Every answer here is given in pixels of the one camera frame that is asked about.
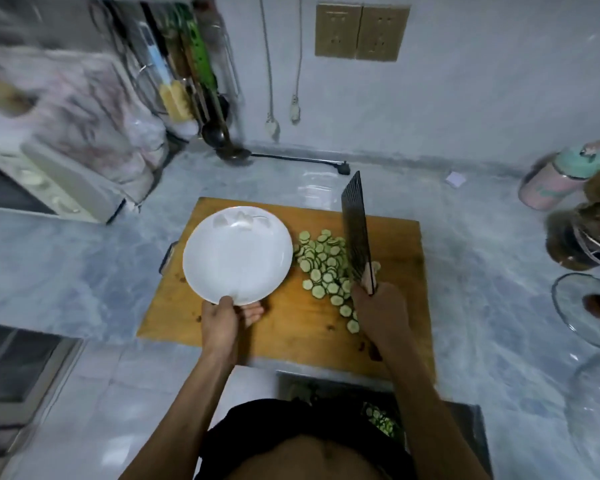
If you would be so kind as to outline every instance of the wooden cutting board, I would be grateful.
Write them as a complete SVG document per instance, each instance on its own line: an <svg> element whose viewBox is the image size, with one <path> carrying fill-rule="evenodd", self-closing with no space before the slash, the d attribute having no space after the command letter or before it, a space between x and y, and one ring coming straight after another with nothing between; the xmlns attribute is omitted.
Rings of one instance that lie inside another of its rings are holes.
<svg viewBox="0 0 600 480"><path fill-rule="evenodd" d="M340 212L200 198L163 271L162 281L138 329L138 337L192 346L202 344L199 322L202 298L191 290L184 278L182 253L190 234L204 218L238 205L268 210L287 226L294 242L304 230L311 232L314 238L321 229L330 229L334 236L344 234ZM371 256L382 265L378 279L395 284L407 298L409 323L418 351L435 380L420 225L416 221L368 216L367 227ZM339 315L337 307L327 298L312 297L302 288L303 279L306 275L294 261L285 281L266 298L267 313L248 329L240 344L241 354L388 377L384 364L370 359L368 339L362 334L350 334L346 329L347 319Z"/></svg>

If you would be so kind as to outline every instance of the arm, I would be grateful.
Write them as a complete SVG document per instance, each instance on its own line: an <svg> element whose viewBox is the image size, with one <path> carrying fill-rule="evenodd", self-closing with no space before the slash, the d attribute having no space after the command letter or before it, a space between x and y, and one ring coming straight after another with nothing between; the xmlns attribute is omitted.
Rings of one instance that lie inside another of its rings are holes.
<svg viewBox="0 0 600 480"><path fill-rule="evenodd" d="M369 296L354 286L352 297L362 330L380 350L392 377L418 478L488 480L489 476L431 384L416 351L400 290L381 283L376 294Z"/></svg>
<svg viewBox="0 0 600 480"><path fill-rule="evenodd" d="M202 438L237 360L240 329L256 322L259 303L233 309L229 297L202 306L202 354L158 428L120 480L191 480Z"/></svg>

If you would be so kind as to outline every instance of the person's left hand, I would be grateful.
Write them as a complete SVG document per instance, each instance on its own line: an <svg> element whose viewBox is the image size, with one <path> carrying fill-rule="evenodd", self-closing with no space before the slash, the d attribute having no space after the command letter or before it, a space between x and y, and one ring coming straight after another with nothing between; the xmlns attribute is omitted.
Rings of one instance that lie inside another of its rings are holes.
<svg viewBox="0 0 600 480"><path fill-rule="evenodd" d="M202 303L202 352L237 361L240 331L262 317L264 308L259 301L245 306L233 306L230 296L213 305Z"/></svg>

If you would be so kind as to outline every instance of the plate rim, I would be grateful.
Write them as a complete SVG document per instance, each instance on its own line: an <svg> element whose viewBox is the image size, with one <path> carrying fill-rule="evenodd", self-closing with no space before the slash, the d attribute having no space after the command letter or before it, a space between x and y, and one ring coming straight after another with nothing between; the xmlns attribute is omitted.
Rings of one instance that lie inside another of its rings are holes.
<svg viewBox="0 0 600 480"><path fill-rule="evenodd" d="M193 289L193 286L191 285L191 282L189 281L189 277L187 276L187 272L185 270L185 266L184 266L184 262L185 262L185 256L187 254L187 248L189 247L189 243L191 241L191 238L193 237L193 234L196 233L196 231L198 230L198 228L208 219L211 219L213 217L215 217L217 214L220 214L222 212L225 212L227 210L231 210L231 209L257 209L259 212L263 212L264 215L266 215L267 217L273 217L273 219L277 220L280 225L282 226L282 228L286 231L286 236L288 237L288 269L291 269L291 265L293 263L293 258L294 258L294 249L293 249L293 240L291 239L291 233L289 232L288 227L284 224L284 222L282 222L282 220L280 220L280 218L273 214L272 212L263 209L261 207L256 207L254 205L233 205L231 207L225 207L224 209L220 209L217 210L216 212L214 212L213 214L205 217L204 219L202 219L197 225L196 227L193 229L193 231L191 232L191 234L189 234L187 241L184 245L184 249L182 250L182 272L184 273L184 277L187 281L187 285L189 286L189 288L193 291L193 293L197 294L200 298L202 298L205 301L208 301L209 303L213 303L214 305L217 305L216 302L210 300L209 298L206 298L204 296L202 296L197 290ZM275 286L272 288L272 290L268 291L268 293L266 293L266 295L264 295L262 298L257 299L256 301L261 301L264 298L268 297L270 294L272 294L275 290L277 290L280 287L280 284L282 284L282 282L286 279L286 277L288 276L288 271L285 273L284 277L282 277L282 280L275 284ZM248 302L248 303L240 303L240 302L236 302L234 303L235 306L243 306L243 305L248 305L249 303L252 302Z"/></svg>

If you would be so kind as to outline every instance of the white wall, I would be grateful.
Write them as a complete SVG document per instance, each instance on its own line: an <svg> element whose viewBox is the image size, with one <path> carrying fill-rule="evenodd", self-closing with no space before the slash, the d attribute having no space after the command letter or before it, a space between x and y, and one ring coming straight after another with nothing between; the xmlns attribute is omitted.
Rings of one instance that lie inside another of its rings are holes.
<svg viewBox="0 0 600 480"><path fill-rule="evenodd" d="M329 0L412 5L396 63L314 56L321 0L303 0L298 126L297 0L264 1L281 146L519 166L600 138L600 0ZM270 141L258 0L217 3L244 92L242 135Z"/></svg>

